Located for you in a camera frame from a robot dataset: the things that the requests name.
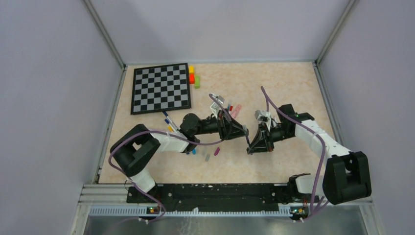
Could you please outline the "magenta pen cap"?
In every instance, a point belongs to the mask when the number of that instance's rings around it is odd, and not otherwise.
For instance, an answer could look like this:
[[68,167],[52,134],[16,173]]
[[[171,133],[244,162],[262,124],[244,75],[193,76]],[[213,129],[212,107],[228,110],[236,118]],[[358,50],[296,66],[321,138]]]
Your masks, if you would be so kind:
[[214,156],[217,156],[219,154],[219,152],[220,152],[220,147],[217,147],[215,152],[214,152]]

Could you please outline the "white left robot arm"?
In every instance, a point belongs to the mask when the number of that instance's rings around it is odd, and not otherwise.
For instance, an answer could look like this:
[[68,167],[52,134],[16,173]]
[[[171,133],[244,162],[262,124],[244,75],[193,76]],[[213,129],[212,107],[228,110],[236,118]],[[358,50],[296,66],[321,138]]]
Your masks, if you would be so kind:
[[146,165],[157,152],[188,153],[201,142],[197,135],[219,134],[220,141],[246,137],[248,129],[229,116],[227,111],[205,119],[190,113],[185,115],[177,131],[172,133],[149,130],[138,124],[118,140],[110,149],[110,156],[121,172],[139,188],[138,196],[152,202],[157,196],[155,181]]

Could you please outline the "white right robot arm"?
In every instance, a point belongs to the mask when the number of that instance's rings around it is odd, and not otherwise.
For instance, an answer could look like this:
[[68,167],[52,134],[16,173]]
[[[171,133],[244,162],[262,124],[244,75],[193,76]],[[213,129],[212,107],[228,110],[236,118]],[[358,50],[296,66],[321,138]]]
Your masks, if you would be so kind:
[[367,156],[342,146],[325,132],[309,113],[297,113],[291,104],[282,105],[276,121],[269,111],[256,110],[258,130],[247,148],[248,154],[272,152],[274,144],[298,138],[319,158],[316,174],[290,177],[287,196],[294,202],[307,194],[324,197],[333,205],[371,196]]

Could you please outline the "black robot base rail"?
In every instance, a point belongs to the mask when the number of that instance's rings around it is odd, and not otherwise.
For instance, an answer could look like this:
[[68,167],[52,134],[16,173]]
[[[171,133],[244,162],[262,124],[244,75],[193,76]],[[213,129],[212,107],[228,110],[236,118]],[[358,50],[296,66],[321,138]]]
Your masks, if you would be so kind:
[[158,184],[147,195],[128,188],[130,204],[161,202],[168,212],[276,212],[280,205],[311,201],[287,184]]

